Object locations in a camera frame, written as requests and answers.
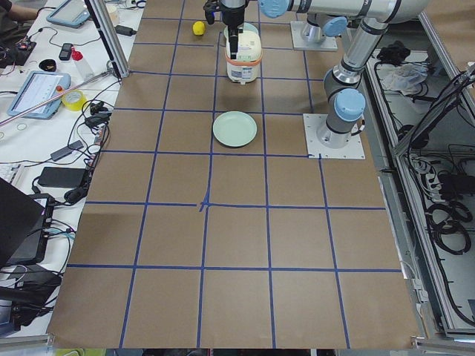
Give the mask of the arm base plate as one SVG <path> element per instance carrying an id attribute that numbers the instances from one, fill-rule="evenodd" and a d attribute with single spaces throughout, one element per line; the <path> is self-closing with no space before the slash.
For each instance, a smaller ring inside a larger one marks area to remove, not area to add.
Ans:
<path id="1" fill-rule="evenodd" d="M 349 133 L 334 133 L 326 124 L 326 114 L 305 113 L 304 133 L 307 156 L 311 159 L 365 159 L 358 125 Z"/>
<path id="2" fill-rule="evenodd" d="M 295 50 L 334 52 L 338 50 L 335 37 L 325 36 L 323 30 L 308 22 L 290 22 L 292 45 Z"/>

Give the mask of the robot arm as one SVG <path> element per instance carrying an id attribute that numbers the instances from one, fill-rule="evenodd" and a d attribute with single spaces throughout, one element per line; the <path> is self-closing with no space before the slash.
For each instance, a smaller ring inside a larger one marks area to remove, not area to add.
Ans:
<path id="1" fill-rule="evenodd" d="M 325 15 L 374 19 L 383 28 L 389 23 L 405 22 L 420 14 L 427 1 L 260 1 L 261 12 L 269 18 L 277 18 L 287 11 L 296 13 L 323 13 Z M 222 13 L 228 26 L 230 58 L 236 59 L 239 27 L 244 23 L 248 1 L 207 1 L 203 5 L 206 21 L 214 23 L 214 14 Z"/>
<path id="2" fill-rule="evenodd" d="M 354 124 L 361 118 L 366 101 L 357 87 L 361 72 L 391 23 L 402 23 L 420 14 L 427 1 L 261 1 L 260 10 L 270 18 L 286 11 L 360 18 L 360 24 L 341 62 L 324 79 L 329 113 L 316 131 L 329 148 L 347 145 Z"/>

